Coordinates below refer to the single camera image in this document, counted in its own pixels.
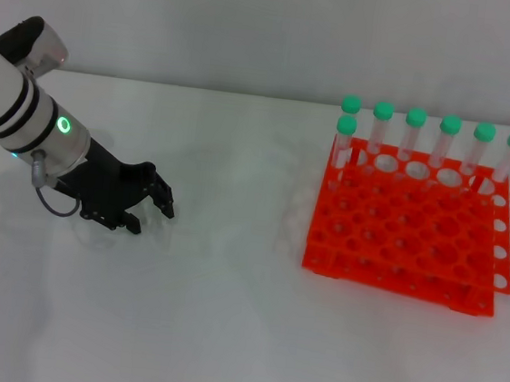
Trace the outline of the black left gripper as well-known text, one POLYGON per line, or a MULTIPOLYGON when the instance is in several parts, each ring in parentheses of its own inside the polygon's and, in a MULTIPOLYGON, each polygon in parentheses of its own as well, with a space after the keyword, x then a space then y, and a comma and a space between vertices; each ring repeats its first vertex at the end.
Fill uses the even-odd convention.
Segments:
POLYGON ((140 234, 141 223, 128 210, 148 195, 164 217, 175 217, 172 188, 154 164, 120 162, 93 139, 85 161, 59 177, 54 189, 80 200, 81 218, 110 230, 123 228, 133 235, 140 234))

